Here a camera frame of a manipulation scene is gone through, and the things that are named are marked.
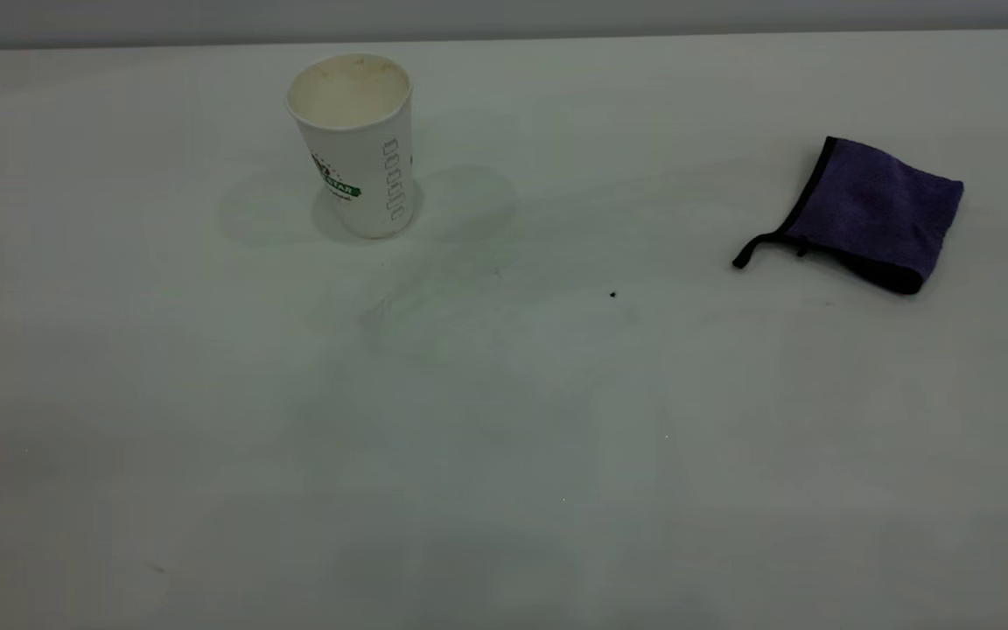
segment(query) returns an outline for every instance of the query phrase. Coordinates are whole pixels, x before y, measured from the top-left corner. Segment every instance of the paper cup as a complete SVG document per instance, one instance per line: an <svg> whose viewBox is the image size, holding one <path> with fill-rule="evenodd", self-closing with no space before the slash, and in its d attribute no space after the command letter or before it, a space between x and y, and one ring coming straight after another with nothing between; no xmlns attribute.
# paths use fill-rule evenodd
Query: paper cup
<svg viewBox="0 0 1008 630"><path fill-rule="evenodd" d="M364 52L301 71L287 110L349 232L399 233L414 216L411 79L399 64Z"/></svg>

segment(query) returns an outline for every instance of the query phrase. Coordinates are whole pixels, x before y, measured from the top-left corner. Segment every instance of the white wall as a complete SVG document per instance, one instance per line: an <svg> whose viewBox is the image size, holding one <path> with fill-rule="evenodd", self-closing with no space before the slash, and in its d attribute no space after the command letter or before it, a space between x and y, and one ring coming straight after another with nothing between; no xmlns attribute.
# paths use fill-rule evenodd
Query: white wall
<svg viewBox="0 0 1008 630"><path fill-rule="evenodd" d="M0 0L0 46L1008 28L1008 0Z"/></svg>

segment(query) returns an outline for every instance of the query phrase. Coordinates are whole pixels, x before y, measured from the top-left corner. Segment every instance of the printed logo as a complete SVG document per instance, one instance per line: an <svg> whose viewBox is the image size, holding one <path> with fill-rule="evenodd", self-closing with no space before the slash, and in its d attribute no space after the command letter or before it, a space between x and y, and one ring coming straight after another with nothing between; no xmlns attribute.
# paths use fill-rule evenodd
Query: printed logo
<svg viewBox="0 0 1008 630"><path fill-rule="evenodd" d="M329 164L325 163L325 161L320 158L320 156L317 156L317 154L309 155L312 156L313 163L317 164L317 168L321 170L322 179L325 179L325 182L328 183L329 187L333 190L334 196L339 196L345 201L352 201L353 197L361 196L360 188L357 188L356 186L349 186L348 183L341 182L340 179L337 179L337 176L341 176L340 172L331 168Z"/></svg>

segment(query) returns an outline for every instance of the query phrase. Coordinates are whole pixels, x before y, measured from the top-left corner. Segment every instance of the white surface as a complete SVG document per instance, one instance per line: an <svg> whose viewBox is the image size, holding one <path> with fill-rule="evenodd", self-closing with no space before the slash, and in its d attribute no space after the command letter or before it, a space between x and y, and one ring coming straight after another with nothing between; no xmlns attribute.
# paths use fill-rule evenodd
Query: white surface
<svg viewBox="0 0 1008 630"><path fill-rule="evenodd" d="M1008 0L0 0L0 46L1008 28Z"/></svg>
<svg viewBox="0 0 1008 630"><path fill-rule="evenodd" d="M339 48L0 52L0 629L1008 629L1008 32L368 48L380 244ZM916 298L729 266L827 133L967 182Z"/></svg>

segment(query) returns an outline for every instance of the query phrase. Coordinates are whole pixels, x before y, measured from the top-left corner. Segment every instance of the purple cloth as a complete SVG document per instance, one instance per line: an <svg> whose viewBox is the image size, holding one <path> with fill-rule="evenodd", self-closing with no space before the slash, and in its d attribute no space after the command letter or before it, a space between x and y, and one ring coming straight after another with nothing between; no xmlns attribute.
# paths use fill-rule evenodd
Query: purple cloth
<svg viewBox="0 0 1008 630"><path fill-rule="evenodd" d="M867 280L915 294L935 268L964 183L929 175L865 144L828 138L784 223L733 259L744 268L763 242L836 255Z"/></svg>

